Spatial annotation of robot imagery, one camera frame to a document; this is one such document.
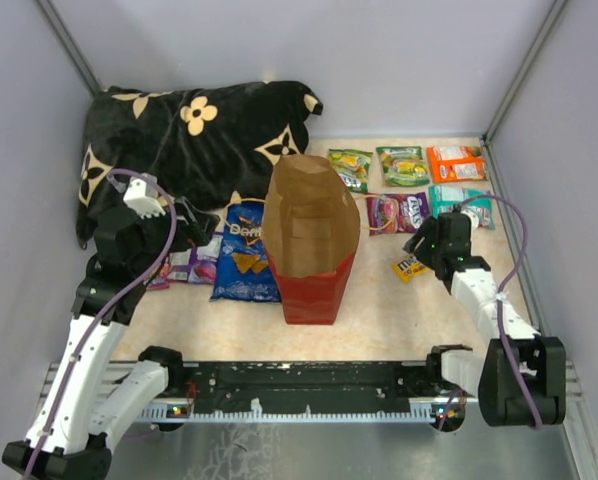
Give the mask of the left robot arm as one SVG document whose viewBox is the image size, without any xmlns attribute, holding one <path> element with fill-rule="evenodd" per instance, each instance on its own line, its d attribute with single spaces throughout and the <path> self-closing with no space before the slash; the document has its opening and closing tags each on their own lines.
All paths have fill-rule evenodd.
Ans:
<svg viewBox="0 0 598 480">
<path fill-rule="evenodd" d="M 103 401 L 98 389 L 153 275 L 171 252 L 207 245 L 219 217 L 186 199 L 154 199 L 104 212 L 95 254 L 76 291 L 66 347 L 47 397 L 25 437 L 2 462 L 25 479 L 103 479 L 112 455 L 143 408 L 187 384 L 180 352 L 149 346 Z"/>
</svg>

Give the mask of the red brown paper bag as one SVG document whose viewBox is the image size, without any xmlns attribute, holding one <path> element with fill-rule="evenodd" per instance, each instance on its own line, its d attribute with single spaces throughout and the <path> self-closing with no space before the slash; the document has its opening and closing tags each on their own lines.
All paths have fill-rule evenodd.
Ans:
<svg viewBox="0 0 598 480">
<path fill-rule="evenodd" d="M 260 224 L 268 267 L 289 325 L 332 325 L 362 232 L 356 199 L 320 156 L 283 156 L 273 167 Z"/>
</svg>

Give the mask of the orange snack packet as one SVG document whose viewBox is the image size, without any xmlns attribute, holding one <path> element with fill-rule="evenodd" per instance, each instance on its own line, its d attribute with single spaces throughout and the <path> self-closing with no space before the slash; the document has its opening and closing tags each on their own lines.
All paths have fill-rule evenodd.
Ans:
<svg viewBox="0 0 598 480">
<path fill-rule="evenodd" d="M 477 146 L 433 146 L 427 148 L 434 183 L 485 181 L 487 167 Z"/>
</svg>

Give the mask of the blue snack bag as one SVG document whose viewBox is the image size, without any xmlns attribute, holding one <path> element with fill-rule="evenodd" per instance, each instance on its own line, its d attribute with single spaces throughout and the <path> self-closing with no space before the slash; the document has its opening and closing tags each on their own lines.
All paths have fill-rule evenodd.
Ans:
<svg viewBox="0 0 598 480">
<path fill-rule="evenodd" d="M 227 209 L 212 300 L 281 302 L 261 239 L 263 212 L 260 202 Z"/>
</svg>

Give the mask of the black floral pillow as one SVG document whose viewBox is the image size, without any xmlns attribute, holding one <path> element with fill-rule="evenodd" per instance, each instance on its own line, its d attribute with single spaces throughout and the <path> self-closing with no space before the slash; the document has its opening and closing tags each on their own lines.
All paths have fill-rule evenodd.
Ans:
<svg viewBox="0 0 598 480">
<path fill-rule="evenodd" d="M 262 199 L 274 165 L 305 152 L 305 123 L 323 109 L 299 81 L 156 93 L 111 86 L 97 93 L 83 130 L 79 246 L 121 201 L 106 179 L 111 169 L 153 175 L 168 194 L 201 211 L 220 209 L 234 195 Z"/>
</svg>

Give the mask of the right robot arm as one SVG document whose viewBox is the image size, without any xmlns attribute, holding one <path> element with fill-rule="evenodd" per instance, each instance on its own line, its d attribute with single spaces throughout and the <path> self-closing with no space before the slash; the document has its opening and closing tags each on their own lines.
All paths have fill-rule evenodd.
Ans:
<svg viewBox="0 0 598 480">
<path fill-rule="evenodd" d="M 472 254 L 471 234 L 467 214 L 442 213 L 425 219 L 404 246 L 466 308 L 487 345 L 484 356 L 468 347 L 434 348 L 427 387 L 440 396 L 460 387 L 493 427 L 559 425 L 566 415 L 565 347 L 515 311 L 490 265 Z"/>
</svg>

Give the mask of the purple snack packet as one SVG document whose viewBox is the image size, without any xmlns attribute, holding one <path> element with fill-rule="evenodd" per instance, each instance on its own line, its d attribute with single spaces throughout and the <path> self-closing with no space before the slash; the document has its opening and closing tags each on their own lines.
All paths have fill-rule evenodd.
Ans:
<svg viewBox="0 0 598 480">
<path fill-rule="evenodd" d="M 170 255 L 167 279 L 195 285 L 213 285 L 217 276 L 217 262 L 223 235 L 215 233 L 203 247 L 193 247 Z"/>
<path fill-rule="evenodd" d="M 425 193 L 378 194 L 365 197 L 371 236 L 414 234 L 430 215 Z"/>
<path fill-rule="evenodd" d="M 159 268 L 155 270 L 149 277 L 146 284 L 147 291 L 165 290 L 170 287 L 168 275 L 171 270 L 170 256 L 167 255 L 161 262 Z"/>
</svg>

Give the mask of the dark green fox's packet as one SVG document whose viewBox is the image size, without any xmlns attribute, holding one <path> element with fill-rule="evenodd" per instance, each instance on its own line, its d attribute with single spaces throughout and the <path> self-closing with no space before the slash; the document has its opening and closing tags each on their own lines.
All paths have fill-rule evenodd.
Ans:
<svg viewBox="0 0 598 480">
<path fill-rule="evenodd" d="M 368 193 L 371 152 L 355 149 L 329 149 L 328 160 L 351 192 Z"/>
</svg>

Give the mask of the yellow m&m's packet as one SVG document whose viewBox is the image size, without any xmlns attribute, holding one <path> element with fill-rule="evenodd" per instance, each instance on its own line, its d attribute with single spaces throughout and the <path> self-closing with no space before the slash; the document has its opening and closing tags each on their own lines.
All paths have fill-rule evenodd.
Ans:
<svg viewBox="0 0 598 480">
<path fill-rule="evenodd" d="M 414 256 L 410 256 L 399 262 L 393 263 L 392 269 L 398 278 L 405 284 L 409 283 L 417 276 L 430 271 L 428 267 L 417 260 Z"/>
</svg>

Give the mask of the green yellow snack packet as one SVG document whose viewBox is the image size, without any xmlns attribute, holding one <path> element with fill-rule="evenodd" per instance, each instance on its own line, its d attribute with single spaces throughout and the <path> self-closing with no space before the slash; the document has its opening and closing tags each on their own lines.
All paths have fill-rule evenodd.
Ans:
<svg viewBox="0 0 598 480">
<path fill-rule="evenodd" d="M 376 152 L 388 187 L 418 187 L 430 183 L 421 146 L 380 146 Z"/>
</svg>

